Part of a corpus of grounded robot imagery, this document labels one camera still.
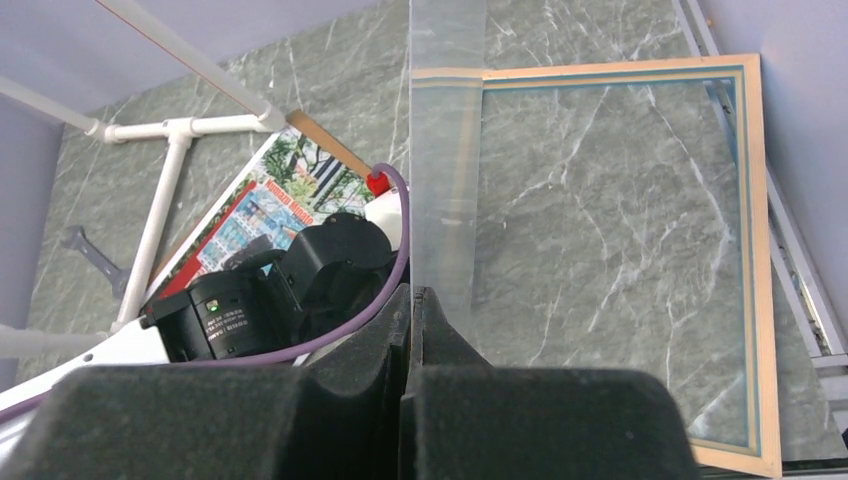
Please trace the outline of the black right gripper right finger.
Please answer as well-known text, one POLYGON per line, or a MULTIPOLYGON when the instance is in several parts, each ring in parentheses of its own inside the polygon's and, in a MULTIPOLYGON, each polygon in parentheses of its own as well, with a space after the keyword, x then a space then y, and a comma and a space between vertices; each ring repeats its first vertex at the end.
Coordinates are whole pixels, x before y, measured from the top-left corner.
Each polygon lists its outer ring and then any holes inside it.
POLYGON ((404 479, 697 479, 669 391, 638 370, 496 367, 412 298, 404 479))

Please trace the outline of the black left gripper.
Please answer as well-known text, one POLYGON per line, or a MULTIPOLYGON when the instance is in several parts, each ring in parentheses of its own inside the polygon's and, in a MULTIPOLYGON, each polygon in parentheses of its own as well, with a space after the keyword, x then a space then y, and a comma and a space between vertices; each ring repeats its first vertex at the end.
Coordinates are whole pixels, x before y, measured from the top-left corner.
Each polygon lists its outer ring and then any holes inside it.
POLYGON ((256 253, 232 270, 250 276, 260 311, 287 348, 329 333, 370 305, 397 254, 377 225, 337 213, 300 231, 287 249, 256 253))

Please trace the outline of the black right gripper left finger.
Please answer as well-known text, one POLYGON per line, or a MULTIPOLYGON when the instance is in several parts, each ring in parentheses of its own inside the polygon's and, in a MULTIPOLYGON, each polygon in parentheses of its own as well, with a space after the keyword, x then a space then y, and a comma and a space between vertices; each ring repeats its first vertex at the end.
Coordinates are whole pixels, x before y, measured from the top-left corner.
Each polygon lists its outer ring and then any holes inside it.
POLYGON ((101 367, 61 381, 5 479, 394 479, 411 290, 305 367, 101 367))

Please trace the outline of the wooden picture frame with glass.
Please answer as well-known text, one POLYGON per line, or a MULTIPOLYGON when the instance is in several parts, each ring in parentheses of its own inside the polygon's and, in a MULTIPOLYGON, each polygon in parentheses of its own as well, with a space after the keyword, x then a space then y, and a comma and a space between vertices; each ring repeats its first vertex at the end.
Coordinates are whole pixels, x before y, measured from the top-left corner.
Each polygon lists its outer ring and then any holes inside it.
POLYGON ((760 61, 668 1, 410 5, 412 275, 488 360, 624 367, 783 472, 760 61))

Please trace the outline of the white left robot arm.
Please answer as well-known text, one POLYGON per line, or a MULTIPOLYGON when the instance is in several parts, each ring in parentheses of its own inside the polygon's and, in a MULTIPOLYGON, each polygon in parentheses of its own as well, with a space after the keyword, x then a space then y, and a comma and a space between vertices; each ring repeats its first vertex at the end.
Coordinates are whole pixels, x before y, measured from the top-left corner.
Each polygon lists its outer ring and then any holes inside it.
POLYGON ((9 457, 40 405, 69 376, 96 368, 297 363, 365 326, 398 287, 410 257, 411 219, 382 223, 338 213, 286 249, 257 253, 155 300, 148 312, 85 353, 1 396, 1 454, 9 457))

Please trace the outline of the grey metal wrench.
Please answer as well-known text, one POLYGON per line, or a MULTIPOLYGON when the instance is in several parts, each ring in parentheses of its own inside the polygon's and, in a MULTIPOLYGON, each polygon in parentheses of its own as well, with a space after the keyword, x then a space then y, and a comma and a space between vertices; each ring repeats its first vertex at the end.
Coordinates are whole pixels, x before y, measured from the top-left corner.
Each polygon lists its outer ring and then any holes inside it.
POLYGON ((60 244, 65 249, 76 251, 87 259, 108 281, 114 298, 121 300, 124 297, 131 271, 117 266, 92 244, 81 225, 66 227, 60 244))

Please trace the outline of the aluminium rail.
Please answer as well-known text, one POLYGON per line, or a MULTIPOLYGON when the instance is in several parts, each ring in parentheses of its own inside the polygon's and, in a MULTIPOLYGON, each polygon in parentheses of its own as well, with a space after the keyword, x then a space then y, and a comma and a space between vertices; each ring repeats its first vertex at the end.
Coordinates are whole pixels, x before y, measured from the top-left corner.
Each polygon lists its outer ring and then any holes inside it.
POLYGON ((847 336, 819 288, 811 256, 772 176, 767 193, 784 473, 844 479, 847 336))

